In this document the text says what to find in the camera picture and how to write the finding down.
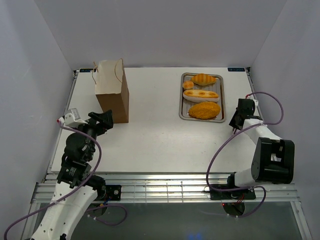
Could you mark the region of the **breaded oval fake bread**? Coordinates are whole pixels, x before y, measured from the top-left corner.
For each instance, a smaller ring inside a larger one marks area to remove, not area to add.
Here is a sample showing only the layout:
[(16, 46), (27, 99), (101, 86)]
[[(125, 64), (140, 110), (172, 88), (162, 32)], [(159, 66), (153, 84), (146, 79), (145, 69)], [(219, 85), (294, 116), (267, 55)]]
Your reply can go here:
[(215, 102), (201, 102), (192, 106), (188, 114), (192, 118), (209, 120), (219, 115), (221, 107)]

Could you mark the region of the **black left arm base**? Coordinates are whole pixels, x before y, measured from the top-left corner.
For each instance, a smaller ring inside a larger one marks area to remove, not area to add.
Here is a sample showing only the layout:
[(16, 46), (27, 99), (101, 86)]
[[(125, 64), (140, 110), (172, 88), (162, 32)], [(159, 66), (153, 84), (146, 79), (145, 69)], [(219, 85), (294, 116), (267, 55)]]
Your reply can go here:
[(102, 187), (102, 192), (99, 197), (100, 201), (120, 201), (122, 194), (121, 185), (105, 185)]

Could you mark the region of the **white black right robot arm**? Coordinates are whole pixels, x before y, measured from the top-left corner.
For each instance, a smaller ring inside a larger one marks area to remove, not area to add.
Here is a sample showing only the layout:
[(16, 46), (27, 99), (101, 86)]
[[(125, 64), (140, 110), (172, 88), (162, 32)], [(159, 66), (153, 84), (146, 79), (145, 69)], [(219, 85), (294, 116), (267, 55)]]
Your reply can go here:
[(255, 115), (258, 101), (240, 98), (229, 123), (231, 127), (250, 137), (255, 144), (251, 167), (232, 173), (227, 179), (226, 194), (237, 199), (244, 187), (259, 184), (290, 184), (294, 177), (295, 144), (274, 134)]

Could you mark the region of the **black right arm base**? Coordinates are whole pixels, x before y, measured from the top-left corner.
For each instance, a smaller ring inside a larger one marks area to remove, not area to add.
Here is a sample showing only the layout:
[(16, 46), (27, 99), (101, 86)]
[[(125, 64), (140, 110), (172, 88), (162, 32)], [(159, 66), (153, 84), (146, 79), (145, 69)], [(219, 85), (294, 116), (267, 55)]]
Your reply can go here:
[(209, 194), (211, 200), (255, 200), (256, 194), (253, 189), (242, 189), (241, 187), (230, 187), (226, 184), (214, 184), (215, 189), (235, 189), (233, 191), (216, 191), (208, 186), (203, 190), (203, 193)]

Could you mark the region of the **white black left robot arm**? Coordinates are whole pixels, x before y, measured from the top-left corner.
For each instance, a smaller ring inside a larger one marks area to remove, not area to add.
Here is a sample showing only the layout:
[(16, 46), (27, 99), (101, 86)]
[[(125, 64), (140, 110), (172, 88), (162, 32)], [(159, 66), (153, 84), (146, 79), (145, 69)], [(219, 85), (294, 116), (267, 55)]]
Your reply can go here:
[(35, 232), (33, 240), (69, 240), (93, 200), (106, 195), (106, 182), (94, 175), (89, 164), (95, 151), (101, 151), (97, 137), (114, 126), (113, 113), (90, 112), (82, 120), (76, 108), (71, 108), (57, 122), (72, 133), (65, 141), (61, 169), (49, 207)]

